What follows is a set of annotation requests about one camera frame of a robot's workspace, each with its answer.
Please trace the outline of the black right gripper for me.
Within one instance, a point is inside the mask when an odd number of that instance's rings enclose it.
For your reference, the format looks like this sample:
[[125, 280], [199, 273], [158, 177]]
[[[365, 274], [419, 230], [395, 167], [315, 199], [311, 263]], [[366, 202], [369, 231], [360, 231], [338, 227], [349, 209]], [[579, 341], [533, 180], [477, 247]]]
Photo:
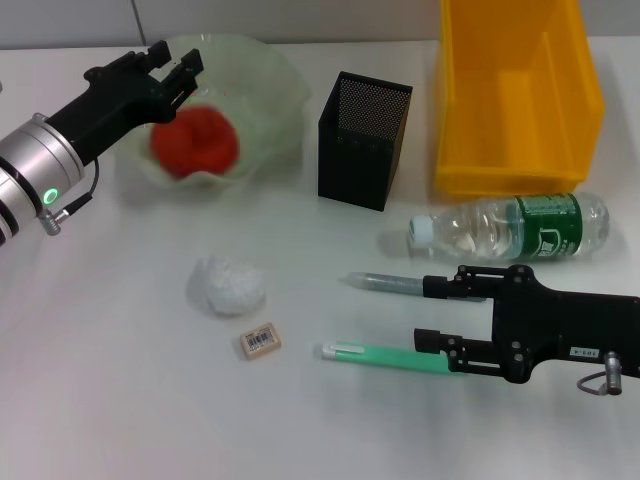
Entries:
[[603, 364], [618, 356], [623, 375], [639, 376], [639, 299], [559, 291], [542, 285], [524, 265], [460, 265], [452, 279], [426, 275], [422, 295], [494, 300], [491, 340], [438, 330], [414, 330], [417, 352], [444, 353], [448, 370], [526, 383], [549, 360]]

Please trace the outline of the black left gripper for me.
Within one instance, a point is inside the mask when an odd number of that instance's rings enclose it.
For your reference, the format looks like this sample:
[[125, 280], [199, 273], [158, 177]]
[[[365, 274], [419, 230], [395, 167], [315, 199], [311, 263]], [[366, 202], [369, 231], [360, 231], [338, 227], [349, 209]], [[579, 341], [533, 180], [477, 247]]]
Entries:
[[146, 53], [129, 52], [86, 71], [87, 90], [47, 119], [82, 159], [95, 159], [138, 126], [166, 123], [198, 89], [204, 67], [198, 49], [190, 50], [160, 82], [150, 75], [171, 60], [164, 40]]

